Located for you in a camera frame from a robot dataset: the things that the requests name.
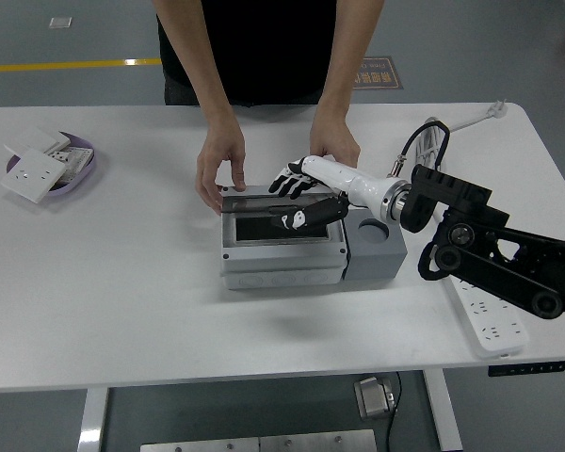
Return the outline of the person's left hand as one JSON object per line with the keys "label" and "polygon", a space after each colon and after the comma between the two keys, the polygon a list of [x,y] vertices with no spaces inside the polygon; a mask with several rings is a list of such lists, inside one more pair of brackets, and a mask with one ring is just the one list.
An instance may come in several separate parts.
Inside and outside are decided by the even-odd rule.
{"label": "person's left hand", "polygon": [[336,162],[356,168],[361,148],[341,118],[314,118],[310,132],[310,154],[331,156]]}

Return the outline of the person's right hand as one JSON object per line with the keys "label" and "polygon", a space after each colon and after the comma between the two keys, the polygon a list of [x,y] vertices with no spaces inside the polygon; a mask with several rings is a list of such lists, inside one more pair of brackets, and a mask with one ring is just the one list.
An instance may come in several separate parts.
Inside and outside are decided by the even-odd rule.
{"label": "person's right hand", "polygon": [[221,214],[223,197],[216,184],[220,165],[228,161],[231,178],[238,191],[246,188],[244,175],[245,139],[235,115],[208,122],[206,139],[197,157],[195,189],[202,201],[217,215]]}

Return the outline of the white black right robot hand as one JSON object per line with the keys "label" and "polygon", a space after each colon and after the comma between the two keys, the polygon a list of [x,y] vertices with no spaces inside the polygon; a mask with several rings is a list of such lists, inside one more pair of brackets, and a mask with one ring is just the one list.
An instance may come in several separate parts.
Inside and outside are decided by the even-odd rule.
{"label": "white black right robot hand", "polygon": [[350,205],[368,208],[375,219],[396,222],[395,200],[403,182],[397,178],[377,179],[347,165],[310,155],[290,162],[268,189],[295,200],[314,186],[323,185],[332,197],[273,217],[274,226],[286,231],[304,231],[344,218]]}

